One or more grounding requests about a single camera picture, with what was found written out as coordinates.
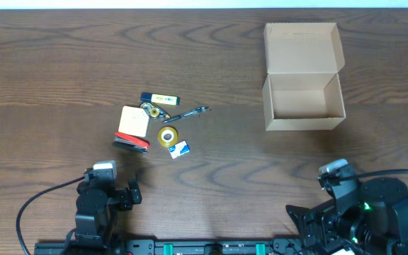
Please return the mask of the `cream sticky note pad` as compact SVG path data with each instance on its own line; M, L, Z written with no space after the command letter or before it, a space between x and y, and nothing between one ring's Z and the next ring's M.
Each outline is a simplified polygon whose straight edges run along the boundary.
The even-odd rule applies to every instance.
M150 117L143 108L124 106L118 132L136 137L145 137Z

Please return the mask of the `correction tape dispenser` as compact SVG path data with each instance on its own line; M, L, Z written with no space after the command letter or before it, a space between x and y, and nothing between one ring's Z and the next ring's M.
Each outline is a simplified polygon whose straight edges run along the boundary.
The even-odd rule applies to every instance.
M171 117L164 109L159 107L157 104L149 101L143 101L140 104L140 108L142 108L147 113L147 115L152 119L158 118L169 119Z

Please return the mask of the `black ballpoint pen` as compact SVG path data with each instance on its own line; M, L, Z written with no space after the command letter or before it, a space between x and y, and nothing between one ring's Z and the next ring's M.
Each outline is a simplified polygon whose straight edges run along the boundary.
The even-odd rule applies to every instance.
M163 123L171 123L171 122L174 122L176 120L180 120L182 118L187 118L187 117L192 116L192 115L197 115L199 113L207 111L208 109L209 109L208 106L200 106L200 107L194 108L193 110L190 110L188 112L181 113L179 115L175 115L173 117L170 117L170 118L164 120Z

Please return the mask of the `cardboard box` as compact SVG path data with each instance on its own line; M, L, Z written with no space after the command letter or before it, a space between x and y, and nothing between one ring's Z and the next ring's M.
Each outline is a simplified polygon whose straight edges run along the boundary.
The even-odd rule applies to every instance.
M333 130L346 118L336 23L268 23L264 28L267 131Z

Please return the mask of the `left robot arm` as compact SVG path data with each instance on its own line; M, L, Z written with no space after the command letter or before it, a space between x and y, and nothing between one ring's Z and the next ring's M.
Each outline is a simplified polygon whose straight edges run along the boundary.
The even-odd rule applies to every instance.
M113 229L118 213L142 202L136 180L128 181L125 188L115 187L113 169L87 169L77 193L74 236L76 245L85 249L110 249L117 239Z

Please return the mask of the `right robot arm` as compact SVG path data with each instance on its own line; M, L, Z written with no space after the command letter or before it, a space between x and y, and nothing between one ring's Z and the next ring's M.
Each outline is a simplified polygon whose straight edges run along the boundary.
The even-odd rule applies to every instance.
M408 254L408 188L398 178L322 174L331 200L287 205L304 254Z

